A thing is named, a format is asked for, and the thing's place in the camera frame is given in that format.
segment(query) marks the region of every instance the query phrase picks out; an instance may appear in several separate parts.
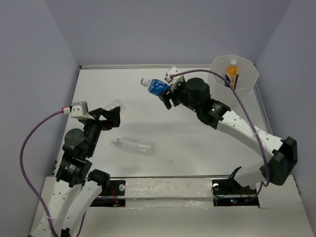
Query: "water bottle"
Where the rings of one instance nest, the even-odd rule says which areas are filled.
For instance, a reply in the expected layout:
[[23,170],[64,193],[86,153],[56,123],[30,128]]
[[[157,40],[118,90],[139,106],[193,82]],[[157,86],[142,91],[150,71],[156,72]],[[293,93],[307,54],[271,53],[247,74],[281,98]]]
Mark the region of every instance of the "water bottle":
[[[108,110],[114,109],[117,106],[120,106],[120,113],[122,113],[122,111],[125,110],[125,106],[123,105],[123,103],[120,99],[116,99],[116,100],[112,101],[103,109],[108,111]],[[103,115],[101,115],[99,120],[106,120],[106,119],[105,119],[105,117],[103,117]]]
[[168,90],[169,85],[158,79],[146,80],[142,79],[140,84],[145,86],[153,95],[160,96],[162,92]]
[[145,156],[153,156],[156,146],[153,142],[144,141],[133,137],[121,137],[114,142],[115,146],[123,149],[126,152],[138,153]]

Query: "white bottle cap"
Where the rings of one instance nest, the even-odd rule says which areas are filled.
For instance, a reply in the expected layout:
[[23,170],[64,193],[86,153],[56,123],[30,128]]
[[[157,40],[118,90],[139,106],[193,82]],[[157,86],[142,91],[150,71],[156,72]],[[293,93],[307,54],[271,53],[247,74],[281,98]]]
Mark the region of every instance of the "white bottle cap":
[[112,144],[117,146],[119,144],[119,138],[112,140]]
[[147,80],[147,79],[142,79],[142,80],[140,81],[140,84],[143,85],[143,86],[145,86],[145,87],[148,85],[148,83],[149,83],[149,80]]

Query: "wire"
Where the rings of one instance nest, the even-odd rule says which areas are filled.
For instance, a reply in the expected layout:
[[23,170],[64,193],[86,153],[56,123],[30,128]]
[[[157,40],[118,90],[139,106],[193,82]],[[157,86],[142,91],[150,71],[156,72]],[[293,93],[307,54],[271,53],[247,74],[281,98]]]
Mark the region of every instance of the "wire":
[[[50,216],[50,213],[49,213],[49,210],[48,210],[48,207],[44,201],[44,199],[41,197],[41,195],[39,194],[39,192],[36,190],[36,188],[32,185],[29,177],[27,176],[26,172],[25,172],[25,169],[24,169],[24,164],[23,164],[23,153],[24,153],[24,149],[25,149],[25,146],[28,142],[28,140],[30,139],[30,137],[32,136],[32,134],[43,124],[45,123],[47,120],[49,120],[50,118],[58,115],[58,114],[62,114],[63,113],[63,110],[60,110],[58,112],[55,112],[53,114],[51,114],[50,116],[44,118],[41,122],[39,122],[32,130],[31,132],[27,135],[27,137],[25,138],[24,142],[23,142],[23,145],[21,147],[21,151],[20,151],[20,168],[21,168],[21,172],[22,172],[22,175],[26,181],[26,183],[29,185],[29,187],[32,189],[33,193],[37,196],[37,198],[39,199],[39,201],[41,202],[41,204],[43,205],[43,208],[45,210],[45,213],[48,217],[48,223],[49,223],[49,227],[53,233],[53,235],[55,237],[59,237],[57,232],[55,231],[54,229],[54,226],[53,226],[53,222],[51,220],[51,216]],[[78,235],[77,237],[79,236],[80,232],[81,232],[81,228],[82,228],[82,225],[83,225],[83,221],[84,221],[84,216],[82,217],[82,221],[81,221],[81,225],[80,225],[80,229],[79,229],[79,232],[78,232]]]
[[248,190],[248,187],[246,188],[246,191],[247,191],[247,193],[248,193],[248,199],[247,199],[247,200],[249,200],[249,199],[250,199],[250,192],[249,192],[249,190]]
[[257,192],[257,194],[256,194],[252,199],[250,199],[250,200],[248,200],[248,201],[245,201],[245,202],[242,202],[242,203],[237,203],[237,205],[245,205],[245,204],[247,204],[247,203],[250,203],[251,201],[254,201],[254,200],[258,197],[259,193],[261,192],[262,187],[263,187],[263,182],[260,183],[260,187],[259,187],[259,189],[258,189],[258,192]]
[[112,193],[112,196],[113,196],[113,203],[118,205],[118,206],[120,206],[120,202],[119,202],[119,200],[117,198],[117,194],[115,192],[114,186],[111,186],[110,190],[111,190],[111,193]]
[[243,195],[243,190],[241,191],[241,195],[240,195],[240,197],[238,198],[238,200],[242,198],[242,195]]
[[227,194],[225,194],[225,195],[222,196],[222,197],[215,195],[215,194],[214,194],[214,188],[211,188],[211,192],[212,192],[212,194],[213,194],[215,197],[217,197],[217,198],[223,198],[223,197],[227,196]]
[[[225,78],[224,78],[222,75],[220,75],[220,74],[218,74],[218,73],[216,73],[216,72],[213,72],[213,71],[211,71],[211,70],[206,70],[206,69],[194,69],[194,70],[189,70],[189,71],[185,71],[185,72],[181,72],[181,73],[177,73],[177,74],[171,75],[170,77],[171,77],[171,79],[173,79],[174,77],[182,76],[182,75],[185,75],[185,74],[188,74],[188,73],[196,73],[196,72],[211,73],[211,74],[213,74],[213,75],[218,76],[218,77],[219,77],[221,80],[223,80],[224,82],[227,82],[227,81],[225,80]],[[233,89],[233,87],[232,87],[230,84],[229,84],[229,88],[231,89],[231,91],[233,92],[234,96],[235,96],[236,99],[238,100],[238,102],[239,102],[239,104],[240,104],[240,106],[241,106],[241,108],[242,108],[244,114],[245,114],[246,117],[247,117],[247,120],[248,120],[248,122],[249,122],[249,124],[250,124],[250,127],[251,127],[252,131],[254,132],[254,134],[255,134],[255,136],[256,136],[256,138],[257,138],[257,141],[258,141],[258,144],[259,144],[259,147],[260,147],[260,151],[261,151],[261,154],[262,154],[262,159],[263,159],[264,164],[265,164],[264,167],[265,167],[265,171],[266,171],[266,176],[267,176],[266,179],[267,179],[267,182],[266,182],[266,183],[261,182],[260,188],[259,188],[259,190],[258,190],[258,192],[257,192],[257,195],[255,196],[255,197],[257,197],[257,196],[259,195],[260,191],[261,191],[262,186],[267,187],[267,186],[269,185],[269,183],[270,183],[270,171],[269,171],[269,167],[268,167],[268,161],[267,161],[267,158],[266,158],[266,154],[265,154],[265,151],[264,151],[262,142],[261,142],[260,137],[259,137],[259,135],[258,135],[258,133],[257,133],[257,131],[256,131],[255,125],[253,124],[253,122],[252,122],[252,120],[251,120],[251,118],[250,118],[248,112],[246,111],[245,106],[243,105],[241,99],[239,98],[239,96],[237,95],[236,91]]]
[[79,227],[78,234],[76,235],[76,237],[79,237],[79,235],[80,235],[80,233],[81,233],[82,226],[83,226],[83,222],[84,222],[84,218],[85,218],[85,213],[84,213],[84,215],[82,216],[81,223],[80,223],[80,227]]

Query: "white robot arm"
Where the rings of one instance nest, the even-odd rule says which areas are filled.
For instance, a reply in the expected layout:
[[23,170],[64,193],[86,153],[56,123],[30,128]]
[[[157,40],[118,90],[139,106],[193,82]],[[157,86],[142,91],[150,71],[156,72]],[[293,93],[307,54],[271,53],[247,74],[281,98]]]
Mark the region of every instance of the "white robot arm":
[[[160,100],[167,109],[180,104],[197,114],[197,118],[214,129],[222,131],[236,138],[258,154],[262,154],[257,137],[253,129],[245,120],[232,111],[227,105],[211,98],[209,85],[200,78],[184,80],[184,73],[172,67],[165,80],[172,83],[168,90],[161,93]],[[297,163],[297,143],[288,137],[283,140],[255,127],[262,143],[268,167],[261,161],[252,166],[236,168],[225,189],[238,189],[258,182],[269,181],[276,185],[283,185],[286,178]]]
[[89,112],[87,103],[83,101],[73,103],[63,108],[63,111],[82,122],[84,128],[74,128],[65,135],[62,147],[64,154],[48,205],[50,217],[43,215],[38,228],[31,235],[33,237],[73,236],[93,200],[110,185],[110,175],[100,170],[90,172],[85,181],[92,166],[87,158],[93,156],[101,131],[119,127],[120,107],[109,111],[99,108]]

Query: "gray wall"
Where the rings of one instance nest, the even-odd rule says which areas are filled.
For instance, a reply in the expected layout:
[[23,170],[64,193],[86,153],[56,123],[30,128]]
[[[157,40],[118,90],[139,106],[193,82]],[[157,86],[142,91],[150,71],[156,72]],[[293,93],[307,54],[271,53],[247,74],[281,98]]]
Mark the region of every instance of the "gray wall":
[[316,234],[316,1],[293,0],[256,67],[273,131],[298,141],[297,177]]
[[80,65],[257,61],[290,0],[46,0]]
[[[71,102],[78,66],[43,0],[1,0],[0,32],[0,236],[25,237],[38,200],[21,175],[20,148],[40,120]],[[53,169],[65,119],[45,124],[25,150],[38,190]]]

